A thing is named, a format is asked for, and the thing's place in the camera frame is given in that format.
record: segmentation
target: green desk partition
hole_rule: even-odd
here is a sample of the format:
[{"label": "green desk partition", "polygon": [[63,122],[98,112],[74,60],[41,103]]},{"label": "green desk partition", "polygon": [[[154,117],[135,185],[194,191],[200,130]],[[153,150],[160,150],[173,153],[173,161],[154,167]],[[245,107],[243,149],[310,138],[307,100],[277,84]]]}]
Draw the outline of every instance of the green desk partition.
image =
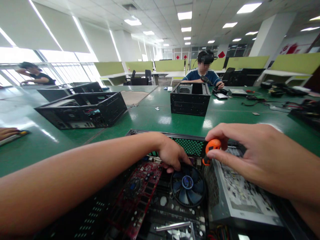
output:
[{"label": "green desk partition", "polygon": [[184,60],[155,61],[157,72],[184,71]]},{"label": "green desk partition", "polygon": [[320,65],[320,53],[279,55],[271,69],[313,74]]},{"label": "green desk partition", "polygon": [[264,68],[270,56],[229,58],[227,68]]},{"label": "green desk partition", "polygon": [[[218,58],[217,60],[214,60],[213,63],[211,63],[210,65],[210,69],[222,70],[225,61],[226,61],[226,58]],[[197,67],[198,67],[197,59],[192,59],[190,69],[197,68]]]},{"label": "green desk partition", "polygon": [[124,72],[121,62],[96,62],[94,65],[101,77]]},{"label": "green desk partition", "polygon": [[133,70],[136,70],[136,72],[144,72],[145,70],[151,70],[152,71],[152,69],[153,69],[152,61],[147,61],[147,62],[126,62],[126,65],[127,65],[127,68],[128,68],[129,72],[133,72]]}]

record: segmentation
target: fan blade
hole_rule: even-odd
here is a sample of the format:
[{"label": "fan blade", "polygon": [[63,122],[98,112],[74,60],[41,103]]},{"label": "fan blade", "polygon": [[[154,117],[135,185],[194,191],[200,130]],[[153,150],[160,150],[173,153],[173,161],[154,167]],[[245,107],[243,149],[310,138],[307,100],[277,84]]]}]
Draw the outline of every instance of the fan blade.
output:
[{"label": "fan blade", "polygon": [[202,198],[201,195],[199,195],[198,193],[195,193],[195,192],[192,191],[192,190],[187,191],[187,194],[188,194],[188,196],[189,196],[189,198],[190,198],[190,201],[191,201],[193,204],[198,203],[198,202],[201,200],[201,198]]},{"label": "fan blade", "polygon": [[175,172],[175,173],[173,174],[173,177],[174,177],[174,178],[183,178],[184,175],[183,175],[182,172]]},{"label": "fan blade", "polygon": [[203,181],[200,180],[200,182],[194,184],[192,190],[197,193],[203,193]]},{"label": "fan blade", "polygon": [[181,182],[175,182],[174,184],[173,184],[173,192],[176,194],[177,193],[177,191],[179,190],[179,188],[180,188],[180,186],[181,186]]},{"label": "fan blade", "polygon": [[189,204],[187,193],[186,193],[186,190],[184,188],[180,191],[179,200],[180,200],[180,202],[182,202],[184,204],[187,204],[187,205]]},{"label": "fan blade", "polygon": [[193,183],[196,183],[199,180],[199,174],[197,173],[197,170],[194,168],[192,169],[192,180]]}]

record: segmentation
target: hand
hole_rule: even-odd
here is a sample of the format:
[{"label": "hand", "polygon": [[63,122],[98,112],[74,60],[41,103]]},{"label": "hand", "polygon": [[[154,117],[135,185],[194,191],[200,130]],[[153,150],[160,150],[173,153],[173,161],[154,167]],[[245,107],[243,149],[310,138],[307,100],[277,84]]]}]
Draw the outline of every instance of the hand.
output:
[{"label": "hand", "polygon": [[167,169],[167,173],[172,173],[174,170],[180,171],[181,165],[179,159],[189,165],[190,159],[184,149],[171,138],[161,134],[162,143],[158,149],[159,157],[164,162],[163,167]]},{"label": "hand", "polygon": [[266,124],[221,123],[208,132],[206,141],[218,138],[223,150],[232,138],[247,151],[238,158],[222,150],[207,156],[231,167],[246,180],[289,200],[319,206],[320,159],[289,137]]},{"label": "hand", "polygon": [[218,89],[222,89],[224,87],[224,83],[222,81],[217,82],[217,85],[219,85]]},{"label": "hand", "polygon": [[19,132],[20,130],[17,128],[0,128],[0,141],[13,135],[16,135]]}]

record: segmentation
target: black shirt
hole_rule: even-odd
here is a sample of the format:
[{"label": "black shirt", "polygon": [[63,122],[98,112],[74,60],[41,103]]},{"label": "black shirt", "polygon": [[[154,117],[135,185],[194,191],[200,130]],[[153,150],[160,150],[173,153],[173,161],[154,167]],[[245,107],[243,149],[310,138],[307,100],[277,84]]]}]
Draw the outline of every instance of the black shirt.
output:
[{"label": "black shirt", "polygon": [[41,83],[41,84],[43,84],[43,85],[56,85],[56,84],[55,84],[55,80],[53,80],[51,77],[49,77],[47,74],[44,74],[44,73],[40,73],[38,76],[35,75],[35,74],[31,74],[31,73],[30,73],[30,77],[32,77],[32,78],[34,78],[34,79],[40,79],[40,78],[42,78],[42,77],[45,77],[45,78],[49,79],[49,82],[47,82],[47,83]]}]

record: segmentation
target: cpu cooler fan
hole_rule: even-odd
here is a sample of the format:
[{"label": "cpu cooler fan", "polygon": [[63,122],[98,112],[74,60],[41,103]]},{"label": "cpu cooler fan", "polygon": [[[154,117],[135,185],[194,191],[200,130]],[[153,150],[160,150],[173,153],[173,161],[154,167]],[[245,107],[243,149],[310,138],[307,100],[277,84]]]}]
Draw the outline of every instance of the cpu cooler fan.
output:
[{"label": "cpu cooler fan", "polygon": [[198,206],[207,192],[201,173],[184,163],[181,164],[180,172],[172,174],[170,185],[174,198],[185,207]]}]

